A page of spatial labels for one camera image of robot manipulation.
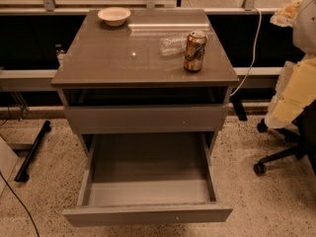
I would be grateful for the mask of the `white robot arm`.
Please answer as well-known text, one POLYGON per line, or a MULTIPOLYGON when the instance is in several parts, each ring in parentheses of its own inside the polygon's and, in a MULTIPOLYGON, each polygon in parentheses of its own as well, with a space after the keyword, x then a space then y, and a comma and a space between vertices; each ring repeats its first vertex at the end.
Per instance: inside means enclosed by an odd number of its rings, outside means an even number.
POLYGON ((264 118, 267 127, 283 128, 316 100, 316 1, 292 1, 271 17, 271 23, 292 27, 293 44, 304 52, 297 63, 285 63, 264 118))

